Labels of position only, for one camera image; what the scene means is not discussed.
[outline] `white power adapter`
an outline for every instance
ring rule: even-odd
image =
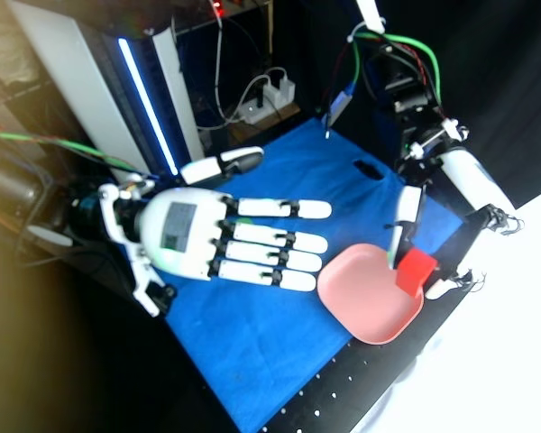
[[[287,77],[280,80],[279,88],[267,83],[262,87],[262,106],[257,106],[257,99],[253,98],[243,103],[238,113],[247,124],[256,124],[269,115],[276,115],[281,110],[295,100],[295,83]]]

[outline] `led light strip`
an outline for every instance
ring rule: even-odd
[[[156,114],[154,113],[151,100],[148,98],[148,93],[146,93],[146,88],[144,87],[144,83],[142,82],[141,74],[138,71],[138,68],[136,67],[136,63],[134,62],[134,57],[130,51],[128,42],[126,41],[126,39],[121,38],[118,40],[118,45],[120,46],[120,50],[123,54],[124,60],[126,61],[126,66],[128,67],[128,70],[130,70],[130,75],[133,77],[134,85],[136,86],[138,95],[141,97],[141,101],[142,101],[142,104],[144,105],[144,110],[146,111],[146,115],[151,121],[152,129],[154,130],[154,134],[156,135],[156,138],[159,141],[159,145],[160,145],[160,148],[162,149],[162,153],[164,154],[164,157],[166,158],[166,162],[169,164],[170,172],[176,176],[177,174],[179,174],[179,171],[177,170],[177,166],[174,163],[174,160],[172,159],[172,154],[170,153],[170,149],[166,143],[166,138],[164,138],[162,129],[160,129],[159,119],[156,117]]]

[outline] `blue tablecloth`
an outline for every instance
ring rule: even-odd
[[[382,175],[365,177],[363,160]],[[329,201],[326,220],[254,222],[324,236],[329,262],[358,243],[387,248],[401,189],[385,165],[336,133],[325,140],[310,120],[265,147],[262,165],[221,190],[236,197],[312,198]],[[428,200],[416,244],[433,252],[460,220]],[[167,320],[242,432],[262,427],[350,339],[323,307],[316,291],[295,292],[232,281],[189,281],[162,274],[176,285]]]

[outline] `brown wall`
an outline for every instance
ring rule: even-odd
[[[98,375],[64,275],[0,251],[0,432],[92,431]]]

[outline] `black curtain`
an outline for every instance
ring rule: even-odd
[[[541,193],[541,1],[380,0],[387,31],[419,39],[441,66],[447,115],[516,206]],[[275,64],[298,86],[311,115],[321,106],[345,36],[360,21],[354,0],[275,0]],[[336,92],[353,73],[342,64]],[[372,102],[359,86],[335,129],[392,164],[375,133]]]

